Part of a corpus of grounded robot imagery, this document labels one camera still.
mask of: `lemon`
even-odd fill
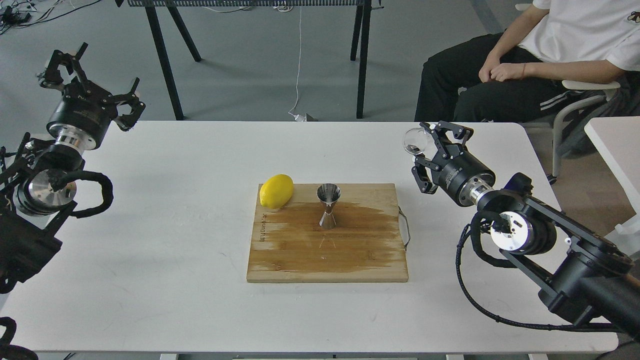
[[[279,209],[293,195],[293,180],[285,174],[278,174],[267,180],[260,188],[260,205],[269,209]]]

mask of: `chair armrest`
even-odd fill
[[[608,84],[583,83],[581,81],[562,80],[562,85],[569,90],[609,90],[617,89],[620,84],[617,81],[611,81]]]
[[[518,10],[519,12],[523,12],[526,9],[528,9],[531,6],[531,4],[516,4],[516,10]]]

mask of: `cutting board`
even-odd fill
[[[319,225],[324,213],[316,195],[320,184],[295,184],[280,209],[264,208],[257,198],[248,282],[408,280],[395,185],[337,185],[337,226],[331,230]]]

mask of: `table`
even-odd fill
[[[123,2],[124,0],[116,0],[118,7],[121,6]],[[160,66],[163,71],[164,82],[169,92],[169,98],[176,120],[184,120],[185,116],[182,112],[182,105],[180,105],[178,90],[175,87],[173,72],[169,64],[169,56],[164,46],[162,30],[156,13],[157,6],[165,6],[167,8],[193,60],[196,62],[200,62],[202,57],[178,12],[178,6],[281,6],[285,4],[289,6],[356,6],[356,18],[353,25],[353,39],[351,41],[351,61],[356,60],[358,37],[362,37],[362,42],[360,43],[360,70],[358,73],[356,118],[362,119],[364,117],[364,89],[367,77],[367,57],[369,54],[369,26],[371,23],[371,10],[373,9],[371,0],[127,0],[127,2],[129,6],[145,7],[147,20],[151,27],[151,34],[154,38],[156,52],[158,53],[158,59],[160,60]]]
[[[439,190],[420,193],[404,152],[414,123],[140,122],[111,126],[86,170],[112,180],[105,213],[70,218],[62,250],[10,293],[0,316],[18,323],[14,344],[46,351],[243,354],[478,354],[603,352],[614,334],[532,331],[495,323],[462,294],[454,255],[474,208]],[[518,124],[473,124],[470,151],[502,187],[515,172],[557,207]],[[257,186],[272,175],[297,183],[395,183],[412,235],[407,283],[250,284],[246,266]],[[99,202],[80,182],[79,207]],[[495,247],[487,252],[499,256]],[[535,260],[555,270],[566,245]],[[538,288],[513,269],[463,253],[465,284],[506,318],[563,323]]]
[[[636,215],[618,224],[606,238],[634,259],[640,258],[640,117],[591,119],[584,127],[602,159],[624,189]]]

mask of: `metal jigger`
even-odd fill
[[[335,227],[333,206],[340,198],[340,188],[336,184],[322,184],[317,191],[318,199],[324,204],[324,214],[320,219],[323,229],[331,230]]]

